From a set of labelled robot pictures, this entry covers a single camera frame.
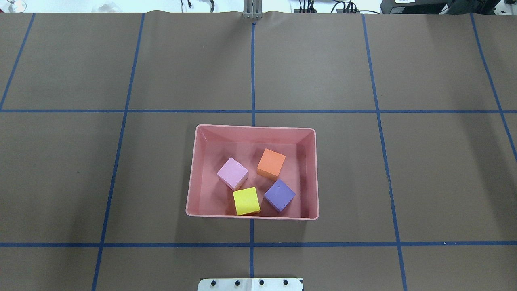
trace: blue tape line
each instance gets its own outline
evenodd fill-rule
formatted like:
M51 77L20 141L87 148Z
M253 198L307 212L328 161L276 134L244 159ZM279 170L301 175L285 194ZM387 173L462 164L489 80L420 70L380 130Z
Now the blue tape line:
M400 274L401 274L401 278L402 278L402 287L403 287L404 291L407 291L406 271L404 268L404 258L402 255L402 247L400 246L399 224L397 222L397 212L395 211L395 199L393 198L393 188L391 186L391 176L389 173L388 155L386 154L386 144L384 143L384 132L383 132L382 121L381 121L381 112L379 110L379 102L377 99L377 88L375 86L372 57L370 54L370 44L368 42L368 30L366 27L366 20L365 20L363 14L361 15L361 18L362 18L362 27L363 27L363 31L364 31L364 42L366 43L366 53L368 56L368 66L370 68L370 79L372 82L373 99L375 101L375 110L377 111L377 124L379 127L379 135L381 138L381 147L383 150L384 168L386 171L386 177L388 178L389 196L390 196L390 203L391 203L391 216L393 218L393 227L395 229L395 239L398 244L397 251L399 253L399 265L400 265Z
M255 244L255 220L250 219L250 278L255 277L255 271L254 271L254 244Z
M508 128L508 124L506 123L505 114L503 112L503 108L501 106L501 102L499 101L499 97L497 96L497 91L495 89L494 81L492 80L492 75L490 74L490 70L488 69L488 64L486 63L486 59L484 57L483 48L481 47L481 42L479 41L478 29L476 28L476 21L474 20L474 15L470 14L470 21L472 23L472 28L474 30L474 36L476 37L476 43L478 45L479 54L481 55L481 60L483 61L483 66L485 67L486 75L488 76L488 80L490 82L490 87L492 88L492 93L494 94L495 102L497 103L497 107L499 108L499 113L501 115L501 119L503 120L503 125L505 126L506 135L508 136L508 140L510 141L510 146L512 148L513 157L517 162L517 151L515 150L515 145L513 144L512 135L510 134L510 129Z
M249 109L0 109L4 113L252 113ZM399 110L380 109L380 113L497 113L499 110ZM375 109L257 109L255 113L377 113ZM503 113L514 114L517 110L503 110Z
M124 109L2 109L5 113L123 113Z
M216 243L104 243L103 248L336 248L370 246L517 245L517 241L408 242L216 242ZM2 242L0 248L98 248L100 243Z
M255 126L255 26L256 22L251 24L251 125ZM254 274L254 220L250 219L250 278L255 276Z
M105 248L248 248L249 243L105 243Z
M255 126L255 26L251 24L251 125Z
M401 242L402 246L454 246L454 245L517 245L517 241L415 241Z
M382 109L380 113L499 113L498 110L398 110Z
M110 208L111 208L111 200L113 198L113 189L115 188L115 178L117 176L117 169L118 169L118 161L120 158L120 150L122 148L122 141L124 138L124 130L126 128L126 120L128 115L128 108L129 108L129 101L131 98L131 90L133 87L133 79L134 79L134 72L136 70L136 62L138 60L138 52L140 48L140 40L142 39L142 29L144 27L144 19L145 19L145 13L142 13L142 18L140 20L140 30L138 32L138 39L136 41L136 48L134 53L134 59L133 59L133 68L131 69L131 77L129 79L129 87L128 87L128 95L126 98L126 108L124 112L124 117L122 118L122 126L120 128L120 136L118 138L118 145L117 145L117 153L115 156L115 164L113 166L113 173L111 176L111 184L110 184L110 192L108 194L108 202L106 204L106 212L104 213L104 222L102 223L102 233L100 237L100 246L99 251L97 253L97 263L95 264L95 273L94 273L94 279L92 282L92 291L95 291L97 288L97 279L99 278L99 270L100 270L100 263L102 260L102 250L104 245L104 240L106 238L106 229L108 227L108 218L110 216Z
M129 109L129 113L251 113L252 110L225 109Z
M18 67L18 62L20 61L20 57L22 56L23 48L25 47L25 43L27 42L27 38L29 37L29 33L31 32L32 24L34 23L34 17L36 17L35 13L33 13L31 17L31 21L29 22L29 26L27 27L27 31L25 32L25 36L23 37L22 45L20 46L20 50L18 51L18 55L16 56L16 60L14 61L14 65L12 66L11 74L9 75L9 79L7 80L2 100L0 101L0 109L2 109L2 107L4 106L5 98L7 98L7 92L9 92L9 87L11 86L11 81L14 77L14 72L16 72L16 67Z
M73 242L1 242L2 248L98 248L99 243Z
M339 109L320 109L320 110L304 110L304 109L259 109L257 113L376 113L376 110L365 109L365 110L339 110Z
M396 242L258 242L257 248L332 248L343 246L397 246Z

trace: black wire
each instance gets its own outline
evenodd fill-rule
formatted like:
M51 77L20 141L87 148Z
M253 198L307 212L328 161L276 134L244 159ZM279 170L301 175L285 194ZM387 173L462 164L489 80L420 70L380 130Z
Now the black wire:
M314 9L314 0L303 0L303 5L301 4L301 0L298 0L300 3L300 13L316 13Z
M352 13L356 13L356 12L373 12L373 13L380 14L379 12L377 12L377 11L373 11L373 10L355 10L355 11L353 11Z
M343 3L343 9L344 9L344 8L345 8L345 5L346 5L346 4L345 4L345 2L343 2L343 1L339 1L339 2L337 2L337 3L334 5L334 7L332 7L332 10L330 11L330 13L334 12L334 9L335 9L335 8L336 8L336 6L338 6L340 3Z
M373 12L373 13L380 14L379 12L373 11L373 10L357 10L357 5L352 1L337 1L337 0L332 0L332 1L336 2L336 4L334 5L334 7L332 7L332 10L330 11L330 13L334 12L334 9L336 8L336 6L338 6L339 4L342 3L343 4L343 13Z

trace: foam cube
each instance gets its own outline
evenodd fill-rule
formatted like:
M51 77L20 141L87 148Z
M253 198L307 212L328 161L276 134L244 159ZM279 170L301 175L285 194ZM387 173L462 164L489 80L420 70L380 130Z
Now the foam cube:
M289 186L285 185L282 180L278 179L266 192L264 198L271 203L278 212L282 212L289 202L293 200L294 196L296 196L296 193L294 193Z
M217 172L217 176L233 191L238 190L248 178L248 170L232 157Z
M259 198L255 187L233 192L237 215L254 214L260 212Z
M285 156L270 149L265 149L258 163L257 174L273 181L278 179L280 170L284 164Z

